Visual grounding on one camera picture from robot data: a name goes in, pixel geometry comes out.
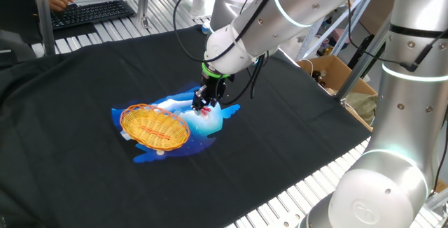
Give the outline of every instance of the black keyboard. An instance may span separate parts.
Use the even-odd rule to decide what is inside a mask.
[[[85,6],[71,5],[61,12],[51,12],[53,30],[88,22],[101,22],[128,17],[135,12],[124,1],[108,1]]]

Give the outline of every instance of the wicker basket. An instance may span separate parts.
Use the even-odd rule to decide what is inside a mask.
[[[124,110],[120,124],[131,138],[154,150],[180,148],[190,136],[190,129],[179,116],[147,104]]]

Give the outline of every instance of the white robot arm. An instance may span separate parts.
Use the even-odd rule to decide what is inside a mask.
[[[210,62],[203,64],[203,86],[192,108],[214,105],[224,93],[225,75],[250,66],[345,1],[254,0],[209,37]],[[370,144],[300,228],[411,225],[438,165],[435,141],[448,101],[447,28],[448,0],[395,0],[384,58],[400,64],[383,65]],[[217,85],[224,87],[215,90]]]

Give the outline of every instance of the black tablecloth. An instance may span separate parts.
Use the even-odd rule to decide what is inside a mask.
[[[181,31],[203,55],[198,27]],[[0,72],[0,216],[7,227],[222,227],[339,157],[369,131],[291,63],[271,58],[210,146],[134,162],[111,109],[200,80],[173,33],[81,48]],[[229,83],[231,99],[246,72]]]

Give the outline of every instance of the brown box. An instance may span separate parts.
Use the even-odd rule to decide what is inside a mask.
[[[323,82],[325,82],[325,88],[330,88],[330,93],[332,90],[339,90],[344,84],[345,80],[349,77],[351,73],[351,69],[344,64],[339,58],[333,55],[317,57],[314,59],[310,59],[313,63],[313,67],[315,71],[326,71],[325,77],[323,77]],[[300,67],[302,67],[305,71],[311,74],[311,64],[307,61],[298,61],[297,62]],[[359,79],[356,83],[352,92],[359,92],[363,94],[375,95],[377,92],[373,90],[366,82]],[[372,128],[361,118],[359,115],[353,111],[351,108],[347,107],[347,110],[361,123],[364,124],[370,131]]]

